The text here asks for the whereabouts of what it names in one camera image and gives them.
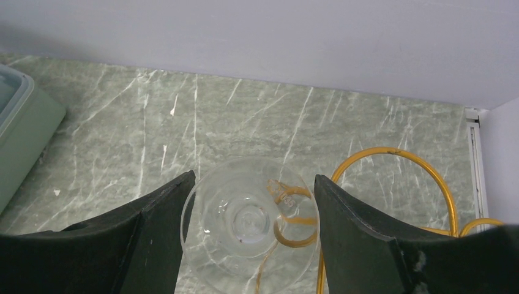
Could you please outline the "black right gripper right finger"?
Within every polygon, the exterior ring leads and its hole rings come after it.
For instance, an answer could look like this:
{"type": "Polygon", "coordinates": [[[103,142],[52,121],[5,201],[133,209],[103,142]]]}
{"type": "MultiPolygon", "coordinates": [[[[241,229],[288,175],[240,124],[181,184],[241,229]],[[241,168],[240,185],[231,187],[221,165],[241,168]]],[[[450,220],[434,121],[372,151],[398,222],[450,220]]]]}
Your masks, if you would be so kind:
{"type": "Polygon", "coordinates": [[[456,238],[409,225],[316,175],[331,293],[517,293],[518,226],[456,238]]]}

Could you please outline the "clear wine glass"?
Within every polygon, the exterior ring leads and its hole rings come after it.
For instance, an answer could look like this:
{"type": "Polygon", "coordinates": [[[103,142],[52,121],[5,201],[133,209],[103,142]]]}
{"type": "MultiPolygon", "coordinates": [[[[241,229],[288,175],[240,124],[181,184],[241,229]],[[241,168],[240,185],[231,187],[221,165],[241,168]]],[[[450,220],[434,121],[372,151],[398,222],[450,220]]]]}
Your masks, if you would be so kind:
{"type": "Polygon", "coordinates": [[[187,264],[217,293],[281,293],[319,246],[312,191],[293,169],[265,157],[231,159],[207,172],[181,221],[187,264]]]}

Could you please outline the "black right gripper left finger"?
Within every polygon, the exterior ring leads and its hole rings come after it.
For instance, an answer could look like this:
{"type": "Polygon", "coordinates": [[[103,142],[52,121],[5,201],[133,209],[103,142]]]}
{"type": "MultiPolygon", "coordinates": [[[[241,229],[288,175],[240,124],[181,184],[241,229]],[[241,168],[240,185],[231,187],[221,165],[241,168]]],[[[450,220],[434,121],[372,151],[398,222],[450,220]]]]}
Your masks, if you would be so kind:
{"type": "Polygon", "coordinates": [[[2,293],[173,293],[195,174],[61,231],[1,235],[2,293]]]}

